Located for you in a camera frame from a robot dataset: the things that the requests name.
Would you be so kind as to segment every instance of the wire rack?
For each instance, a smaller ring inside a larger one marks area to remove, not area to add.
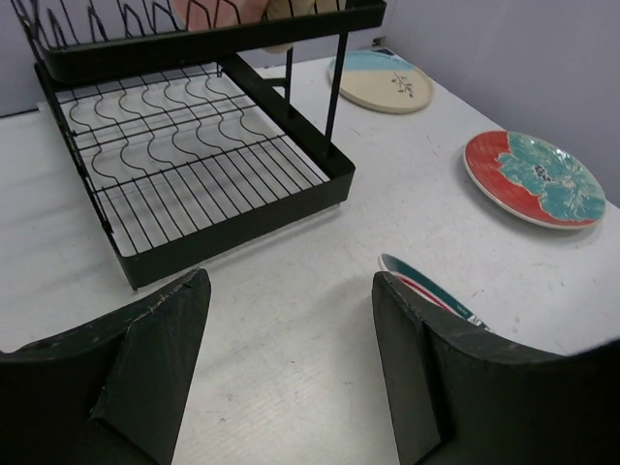
[[[230,79],[204,66],[58,100],[126,257],[328,181]]]
[[[289,17],[273,19],[268,14],[248,18],[235,0],[11,2],[51,76],[72,84],[378,27],[386,9],[383,0],[317,0],[301,12],[288,0]],[[223,23],[226,13],[229,20]]]
[[[318,1],[325,8],[339,0]],[[349,196],[355,166],[331,143],[347,37],[381,24],[382,0],[249,24],[233,0],[12,3],[132,287]],[[179,5],[188,9],[185,19]],[[233,25],[218,27],[225,6]],[[201,12],[204,27],[190,30],[190,16]],[[291,105],[292,49],[285,75],[274,78],[259,76],[236,52],[329,34],[340,39],[322,133]]]

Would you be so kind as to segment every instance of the teal plate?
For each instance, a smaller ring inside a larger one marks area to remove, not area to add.
[[[396,278],[413,289],[418,295],[421,295],[429,302],[451,312],[454,315],[467,320],[472,325],[493,332],[482,320],[472,313],[465,305],[456,300],[445,290],[428,279],[416,269],[389,254],[382,254],[379,257],[379,268],[382,271],[388,271]]]

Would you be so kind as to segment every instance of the upper rack tier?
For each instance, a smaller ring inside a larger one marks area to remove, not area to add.
[[[293,0],[285,1],[293,12]],[[11,0],[37,60],[53,79],[70,85],[379,27],[386,10],[384,0],[347,0],[343,8],[342,0],[321,1],[333,8],[281,19],[263,15],[244,24],[234,0]],[[185,4],[181,11],[179,4]],[[226,9],[233,25],[220,27],[218,14]],[[197,16],[201,29],[188,29]]]

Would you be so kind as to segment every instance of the plate rim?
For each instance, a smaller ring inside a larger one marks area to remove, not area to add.
[[[525,136],[526,138],[530,138],[531,140],[540,140],[541,142],[545,142],[548,143],[558,149],[560,149],[560,147],[558,147],[557,145],[555,145],[554,143],[548,142],[544,139],[540,139],[540,138],[536,138],[534,136],[530,136],[528,134],[525,133],[519,133],[517,131],[507,131],[507,130],[493,130],[493,131],[485,131],[483,133],[479,133],[476,134],[475,136],[473,136],[471,139],[469,139],[467,141],[467,143],[465,145],[463,145],[463,154],[461,156],[462,160],[463,160],[463,165],[465,165],[465,171],[467,172],[467,174],[469,175],[469,177],[472,179],[472,181],[474,181],[474,184],[476,184],[476,186],[492,201],[494,201],[496,204],[498,204],[499,206],[501,206],[502,208],[504,208],[506,211],[508,211],[509,213],[511,213],[512,215],[516,216],[517,218],[520,218],[523,221],[526,221],[528,223],[532,223],[535,224],[537,226],[541,226],[543,228],[548,228],[550,230],[558,230],[558,231],[579,231],[579,230],[585,230],[587,228],[592,228],[596,225],[598,225],[599,223],[602,222],[603,218],[606,216],[607,214],[607,210],[609,208],[609,206],[607,205],[607,196],[605,195],[605,190],[603,189],[603,186],[601,186],[601,183],[599,182],[599,180],[596,178],[596,176],[594,174],[592,174],[592,172],[590,172],[590,170],[588,170],[586,168],[585,165],[583,165],[583,163],[581,163],[579,161],[579,159],[577,159],[573,154],[566,152],[571,158],[573,158],[574,160],[576,160],[586,171],[588,171],[590,173],[590,175],[594,178],[594,180],[597,182],[597,184],[599,185],[599,187],[601,188],[601,191],[603,192],[603,200],[604,200],[604,210],[603,210],[603,214],[601,215],[601,217],[599,219],[597,219],[596,221],[594,221],[593,223],[590,223],[589,225],[579,225],[579,226],[569,226],[569,225],[554,225],[552,223],[546,223],[545,221],[542,220],[538,220],[536,218],[532,218],[530,216],[527,216],[523,213],[521,213],[518,210],[515,210],[514,208],[510,207],[509,205],[506,205],[505,203],[503,203],[499,198],[497,198],[496,196],[494,196],[493,194],[491,194],[491,192],[486,189],[486,187],[476,178],[476,176],[474,175],[474,173],[472,172],[469,164],[467,163],[467,147],[469,146],[469,144],[477,137],[482,136],[484,134],[489,134],[489,133],[513,133],[513,134],[518,134],[520,136]]]

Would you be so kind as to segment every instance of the ceramic plate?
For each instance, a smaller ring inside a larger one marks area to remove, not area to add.
[[[434,303],[444,310],[448,310],[473,325],[479,326],[487,331],[491,331],[491,329],[480,319],[478,319],[476,315],[474,315],[467,307],[465,307],[465,305],[437,286],[422,273],[410,267],[403,261],[398,260],[396,257],[388,254],[382,254],[379,257],[379,268],[381,271],[389,271],[396,278],[400,279],[404,284],[416,291],[418,295],[421,295],[429,302]]]
[[[605,216],[601,185],[575,157],[544,140],[493,131],[465,146],[465,168],[510,213],[537,225],[576,230]]]
[[[335,60],[328,67],[333,78]],[[431,80],[388,50],[351,51],[345,56],[340,93],[352,102],[385,113],[423,109],[433,98]]]

